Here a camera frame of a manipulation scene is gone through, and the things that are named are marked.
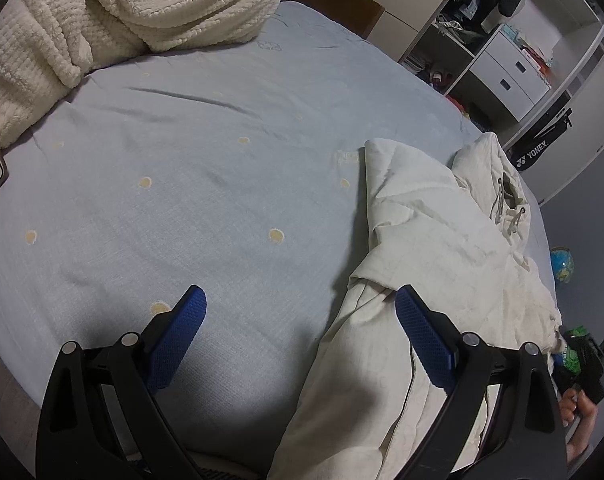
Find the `black bag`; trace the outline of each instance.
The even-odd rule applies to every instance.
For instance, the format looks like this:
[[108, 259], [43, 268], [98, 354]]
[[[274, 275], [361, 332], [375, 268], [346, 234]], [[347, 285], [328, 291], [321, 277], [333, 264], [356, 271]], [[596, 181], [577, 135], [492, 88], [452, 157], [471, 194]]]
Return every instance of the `black bag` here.
[[572, 113], [573, 110], [569, 108], [556, 123], [537, 134], [533, 139], [525, 140], [522, 143], [516, 142], [508, 158], [511, 164], [518, 171], [524, 171], [533, 166], [546, 148], [559, 139], [569, 126], [572, 126], [568, 118]]

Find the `white drawer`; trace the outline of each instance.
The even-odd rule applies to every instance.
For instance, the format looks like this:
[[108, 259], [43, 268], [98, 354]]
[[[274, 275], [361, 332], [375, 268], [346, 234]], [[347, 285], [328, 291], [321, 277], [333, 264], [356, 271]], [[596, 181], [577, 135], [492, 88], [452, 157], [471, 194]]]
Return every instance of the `white drawer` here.
[[502, 33], [495, 34], [495, 37], [486, 47], [486, 52], [502, 65], [533, 103], [539, 101], [548, 91], [549, 86], [539, 71], [522, 54], [520, 49]]
[[533, 108], [533, 102], [526, 93], [486, 51], [470, 66], [470, 71], [495, 94], [518, 121]]

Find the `globe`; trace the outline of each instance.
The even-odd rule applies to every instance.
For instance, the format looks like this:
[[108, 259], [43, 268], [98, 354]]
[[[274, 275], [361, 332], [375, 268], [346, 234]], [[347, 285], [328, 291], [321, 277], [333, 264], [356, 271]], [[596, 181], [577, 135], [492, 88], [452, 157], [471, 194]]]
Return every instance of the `globe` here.
[[575, 260], [566, 247], [555, 247], [550, 250], [550, 266], [555, 283], [568, 283], [575, 271]]

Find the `wooden floor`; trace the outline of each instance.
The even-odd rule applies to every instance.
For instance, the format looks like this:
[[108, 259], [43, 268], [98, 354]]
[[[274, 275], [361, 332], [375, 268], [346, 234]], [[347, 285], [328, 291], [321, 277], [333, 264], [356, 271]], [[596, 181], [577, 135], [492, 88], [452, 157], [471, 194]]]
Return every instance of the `wooden floor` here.
[[35, 476], [35, 439], [40, 409], [0, 359], [0, 435]]

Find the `white fluffy blanket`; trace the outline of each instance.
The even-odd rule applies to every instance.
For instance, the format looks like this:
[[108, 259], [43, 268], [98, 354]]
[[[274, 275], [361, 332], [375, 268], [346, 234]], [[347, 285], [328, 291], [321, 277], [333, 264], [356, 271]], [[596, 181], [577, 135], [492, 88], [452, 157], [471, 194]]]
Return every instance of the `white fluffy blanket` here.
[[[411, 284], [460, 332], [489, 344], [556, 345], [550, 292], [519, 249], [528, 237], [517, 172], [495, 134], [456, 156], [453, 171], [392, 140], [366, 145], [370, 253], [351, 276], [338, 317], [322, 339], [269, 480], [393, 479], [445, 400], [419, 363], [395, 314], [395, 291]], [[494, 221], [498, 178], [518, 197]], [[495, 396], [488, 395], [457, 466], [474, 460]]]
[[145, 52], [248, 41], [280, 0], [9, 0], [0, 14], [0, 146], [89, 70]]

